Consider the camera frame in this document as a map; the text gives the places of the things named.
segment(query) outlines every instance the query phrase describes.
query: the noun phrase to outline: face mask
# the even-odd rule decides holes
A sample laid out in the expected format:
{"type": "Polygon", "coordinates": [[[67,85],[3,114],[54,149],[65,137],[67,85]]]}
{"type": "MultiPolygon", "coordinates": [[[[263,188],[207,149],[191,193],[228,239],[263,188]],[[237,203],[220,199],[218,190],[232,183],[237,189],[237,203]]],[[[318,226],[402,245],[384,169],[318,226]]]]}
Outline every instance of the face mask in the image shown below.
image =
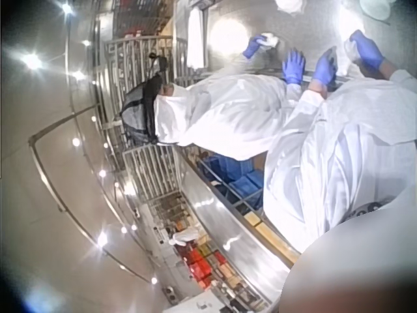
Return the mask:
{"type": "Polygon", "coordinates": [[[173,84],[173,87],[174,87],[174,92],[172,94],[172,97],[177,97],[177,98],[187,97],[190,94],[190,92],[186,88],[183,88],[175,84],[173,84]]]}

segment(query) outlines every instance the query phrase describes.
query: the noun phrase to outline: worker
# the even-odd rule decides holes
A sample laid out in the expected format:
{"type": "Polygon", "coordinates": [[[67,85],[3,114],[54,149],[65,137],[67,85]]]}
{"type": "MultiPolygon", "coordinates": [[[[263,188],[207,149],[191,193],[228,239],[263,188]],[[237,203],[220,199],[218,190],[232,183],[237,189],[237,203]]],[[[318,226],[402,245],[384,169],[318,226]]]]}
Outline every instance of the worker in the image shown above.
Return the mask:
{"type": "MultiPolygon", "coordinates": [[[[267,151],[301,96],[306,60],[296,50],[290,52],[283,69],[287,83],[272,76],[244,74],[261,46],[260,41],[265,39],[254,37],[230,65],[195,85],[161,86],[158,95],[148,101],[148,112],[154,113],[148,120],[155,123],[154,130],[147,132],[154,132],[153,143],[194,143],[236,160],[267,151]]],[[[149,89],[155,90],[156,86],[158,80],[149,89]]],[[[126,98],[132,102],[129,94],[126,98]]],[[[138,123],[139,111],[122,112],[128,127],[140,129],[139,124],[143,123],[138,123]]]]}
{"type": "Polygon", "coordinates": [[[174,233],[172,238],[168,241],[168,243],[173,245],[179,246],[186,246],[187,242],[197,240],[200,238],[200,231],[197,227],[188,227],[185,230],[182,230],[178,233],[174,233]]]}
{"type": "Polygon", "coordinates": [[[415,207],[417,80],[361,31],[350,40],[386,80],[353,80],[328,97],[336,66],[327,51],[266,158],[265,213],[300,253],[398,198],[415,207]]]}

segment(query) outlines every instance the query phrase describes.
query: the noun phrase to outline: blue nitrile glove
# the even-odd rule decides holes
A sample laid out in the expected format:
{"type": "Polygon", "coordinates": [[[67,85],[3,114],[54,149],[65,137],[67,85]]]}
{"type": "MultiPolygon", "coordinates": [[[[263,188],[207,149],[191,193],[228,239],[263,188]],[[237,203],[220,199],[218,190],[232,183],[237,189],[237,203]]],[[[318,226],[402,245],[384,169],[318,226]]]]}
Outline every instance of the blue nitrile glove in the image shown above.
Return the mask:
{"type": "Polygon", "coordinates": [[[250,59],[251,57],[253,57],[253,55],[256,53],[256,51],[258,51],[258,49],[261,45],[257,43],[257,40],[266,41],[266,37],[262,36],[262,35],[257,35],[257,36],[252,37],[249,40],[248,47],[242,53],[245,56],[245,58],[250,59]]]}
{"type": "Polygon", "coordinates": [[[384,61],[381,51],[379,51],[377,44],[372,39],[365,37],[363,32],[355,31],[351,35],[351,41],[356,42],[356,47],[360,58],[363,62],[375,70],[378,70],[381,63],[384,61]]]}
{"type": "Polygon", "coordinates": [[[325,86],[327,86],[335,78],[337,72],[336,65],[334,64],[334,59],[331,57],[331,55],[331,48],[323,53],[317,62],[313,75],[314,80],[318,80],[325,86]]]}
{"type": "Polygon", "coordinates": [[[297,50],[291,50],[288,53],[287,60],[282,63],[284,80],[290,84],[301,85],[304,68],[306,67],[306,58],[297,50]]]}

